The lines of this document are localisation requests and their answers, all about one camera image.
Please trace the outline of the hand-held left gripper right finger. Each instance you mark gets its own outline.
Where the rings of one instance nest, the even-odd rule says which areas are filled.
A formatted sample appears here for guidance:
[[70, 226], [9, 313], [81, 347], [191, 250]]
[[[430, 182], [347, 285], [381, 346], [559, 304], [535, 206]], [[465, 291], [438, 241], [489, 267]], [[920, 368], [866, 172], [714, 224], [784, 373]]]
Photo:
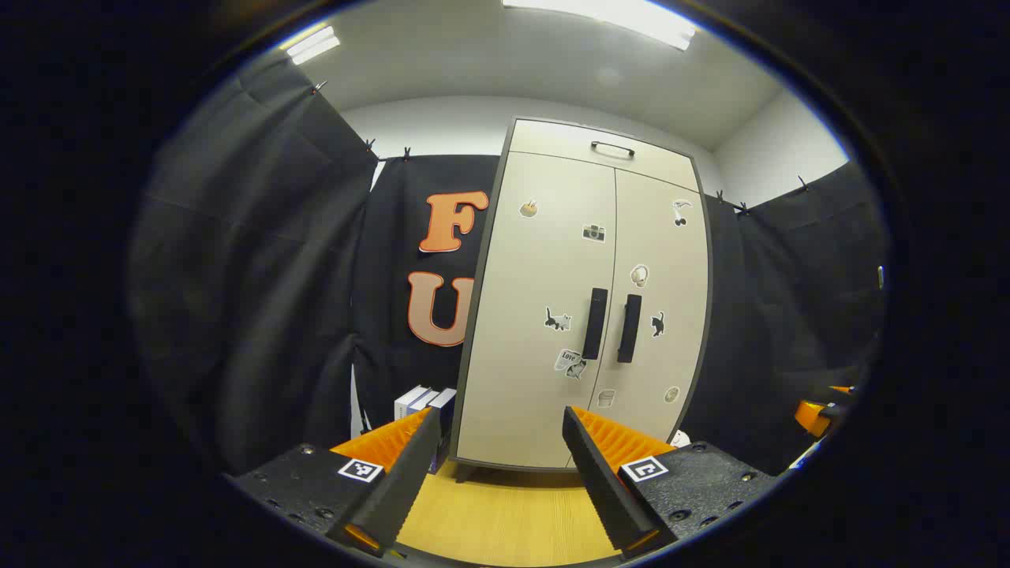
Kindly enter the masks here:
[[625, 560], [726, 524], [780, 481], [713, 443], [678, 448], [580, 407], [563, 411], [562, 436], [604, 532]]

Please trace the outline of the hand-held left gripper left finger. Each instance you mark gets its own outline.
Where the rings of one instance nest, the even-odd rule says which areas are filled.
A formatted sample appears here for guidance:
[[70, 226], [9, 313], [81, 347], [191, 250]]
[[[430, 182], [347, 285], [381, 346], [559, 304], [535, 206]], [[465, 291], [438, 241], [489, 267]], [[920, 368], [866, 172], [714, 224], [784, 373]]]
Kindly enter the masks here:
[[336, 447], [299, 443], [230, 482], [279, 517], [381, 558], [425, 482], [441, 429], [440, 410], [425, 407]]

